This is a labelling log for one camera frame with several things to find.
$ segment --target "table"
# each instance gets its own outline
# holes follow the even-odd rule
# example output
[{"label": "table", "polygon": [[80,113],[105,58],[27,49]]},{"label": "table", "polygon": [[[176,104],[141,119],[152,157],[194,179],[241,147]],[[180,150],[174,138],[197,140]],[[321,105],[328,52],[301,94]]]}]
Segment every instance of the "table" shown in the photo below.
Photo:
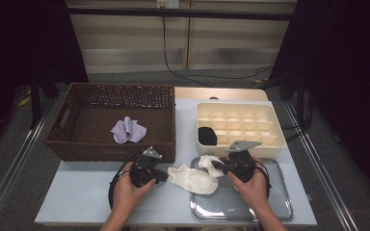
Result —
[{"label": "table", "polygon": [[[223,102],[269,104],[262,90],[226,90],[175,88],[176,100],[176,161],[167,166],[190,164],[198,156],[197,147],[186,142],[192,138],[198,102],[209,102],[211,96]],[[285,177],[295,216],[284,221],[286,226],[316,225],[314,214],[288,147],[276,158]],[[121,163],[61,162],[35,222],[45,225],[101,225],[110,213],[109,182]],[[190,193],[161,182],[146,195],[134,211],[127,226],[252,226],[251,221],[198,221],[192,217]]]}]

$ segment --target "black curtain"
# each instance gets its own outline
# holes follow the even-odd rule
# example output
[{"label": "black curtain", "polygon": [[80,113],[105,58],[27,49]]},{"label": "black curtain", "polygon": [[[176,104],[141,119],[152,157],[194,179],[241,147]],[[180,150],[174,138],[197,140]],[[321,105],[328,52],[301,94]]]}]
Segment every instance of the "black curtain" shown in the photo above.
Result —
[{"label": "black curtain", "polygon": [[0,121],[13,101],[13,90],[28,85],[88,82],[70,17],[45,11],[65,8],[64,0],[0,0]]},{"label": "black curtain", "polygon": [[370,0],[299,0],[295,13],[315,17],[290,22],[271,80],[285,98],[302,83],[370,178]]}]

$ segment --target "wicker basket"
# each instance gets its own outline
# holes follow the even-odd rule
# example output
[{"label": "wicker basket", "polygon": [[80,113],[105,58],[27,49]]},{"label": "wicker basket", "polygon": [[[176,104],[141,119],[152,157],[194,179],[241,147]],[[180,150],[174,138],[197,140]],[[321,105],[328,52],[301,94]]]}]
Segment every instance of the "wicker basket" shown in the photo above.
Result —
[{"label": "wicker basket", "polygon": [[[111,129],[130,116],[146,128],[138,143],[116,143]],[[64,161],[125,161],[153,146],[175,161],[174,88],[71,84],[45,144]]]}]

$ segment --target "black cable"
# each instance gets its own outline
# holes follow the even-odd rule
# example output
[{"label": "black cable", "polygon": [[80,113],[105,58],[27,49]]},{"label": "black cable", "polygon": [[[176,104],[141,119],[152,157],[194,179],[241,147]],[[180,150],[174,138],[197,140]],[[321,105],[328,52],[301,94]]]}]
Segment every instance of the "black cable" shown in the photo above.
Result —
[{"label": "black cable", "polygon": [[258,167],[257,170],[259,170],[264,175],[264,177],[266,178],[266,195],[267,195],[267,198],[269,199],[270,188],[272,187],[270,185],[269,175],[267,175],[267,173],[261,167]]},{"label": "black cable", "polygon": [[258,87],[258,89],[260,89],[260,90],[267,90],[269,88],[272,88],[274,86],[277,86],[279,84],[279,82],[281,82],[282,80],[290,77],[293,72],[294,72],[293,70],[290,70],[289,72],[286,72],[286,73],[282,74],[278,78],[274,78],[272,80],[269,80],[265,84],[263,84],[260,87]]},{"label": "black cable", "polygon": [[309,99],[308,99],[308,106],[307,106],[307,114],[306,114],[306,119],[305,119],[303,126],[301,126],[300,124],[281,126],[282,129],[298,129],[296,134],[285,139],[287,142],[292,141],[298,136],[302,136],[308,130],[311,124],[311,119],[312,119],[313,110],[314,110],[314,99],[311,97],[311,95],[309,95],[308,98]]},{"label": "black cable", "polygon": [[258,164],[260,164],[262,167],[263,167],[263,169],[265,169],[265,171],[266,171],[266,174],[267,175],[269,175],[269,171],[267,170],[267,168],[263,165],[263,163],[261,163],[261,162],[258,162],[258,161],[255,161],[256,163],[258,163]]},{"label": "black cable", "polygon": [[208,88],[214,88],[213,86],[210,86],[210,85],[207,85],[207,84],[204,84],[202,83],[201,81],[198,81],[198,80],[194,80],[194,79],[190,79],[188,77],[207,77],[207,78],[216,78],[216,79],[230,79],[230,80],[241,80],[241,79],[249,79],[249,78],[252,78],[254,77],[254,82],[253,84],[251,84],[250,86],[247,87],[247,89],[251,88],[252,86],[254,86],[256,83],[257,83],[257,76],[260,74],[260,73],[263,73],[264,71],[270,69],[270,68],[273,68],[272,66],[262,66],[262,67],[259,67],[255,72],[254,74],[252,75],[247,75],[247,76],[241,76],[241,77],[227,77],[227,76],[217,76],[217,75],[206,75],[206,74],[187,74],[187,75],[184,75],[184,74],[179,74],[177,72],[174,72],[170,66],[168,65],[168,58],[167,58],[167,42],[166,42],[166,31],[167,31],[167,28],[166,28],[166,22],[165,22],[165,17],[162,18],[163,20],[163,32],[164,32],[164,61],[165,61],[165,65],[168,69],[168,71],[175,77],[179,78],[179,79],[184,79],[184,80],[189,80],[189,81],[193,81],[197,84],[201,84],[203,86],[206,86]]},{"label": "black cable", "polygon": [[139,156],[141,154],[141,152],[134,152],[133,154],[131,154],[130,157],[128,157],[127,160],[124,161],[124,163],[122,163],[121,167],[119,168],[119,170],[117,171],[116,175],[114,175],[113,177],[113,180],[110,182],[110,188],[109,188],[109,191],[108,191],[108,197],[109,197],[109,204],[110,204],[110,208],[113,208],[113,195],[114,195],[114,187],[116,186],[116,183],[117,181],[119,180],[119,178],[127,171],[124,171],[123,173],[121,173],[121,171],[124,169],[124,167],[127,165],[128,162],[131,161],[131,159],[133,159],[133,157],[135,157],[136,155]]}]

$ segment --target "human hand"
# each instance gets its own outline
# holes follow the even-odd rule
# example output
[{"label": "human hand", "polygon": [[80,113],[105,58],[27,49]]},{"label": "human hand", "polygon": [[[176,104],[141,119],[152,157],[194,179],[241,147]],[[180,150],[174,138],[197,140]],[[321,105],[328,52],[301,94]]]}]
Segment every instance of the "human hand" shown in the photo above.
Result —
[{"label": "human hand", "polygon": [[125,165],[122,176],[117,180],[113,190],[113,210],[101,227],[101,231],[121,230],[143,197],[152,189],[155,179],[137,188],[131,183],[130,169],[134,163]]},{"label": "human hand", "polygon": [[[261,163],[258,158],[254,156],[252,157],[256,162]],[[266,177],[258,169],[254,171],[254,175],[251,180],[246,183],[239,180],[239,178],[232,172],[228,172],[227,175],[241,194],[242,198],[255,212],[262,208],[269,207],[267,202]]]},{"label": "human hand", "polygon": [[120,214],[131,214],[141,203],[143,197],[152,190],[155,179],[152,179],[144,186],[137,188],[131,183],[129,170],[134,163],[129,162],[122,170],[123,175],[117,181],[113,192],[113,212],[119,211]]}]

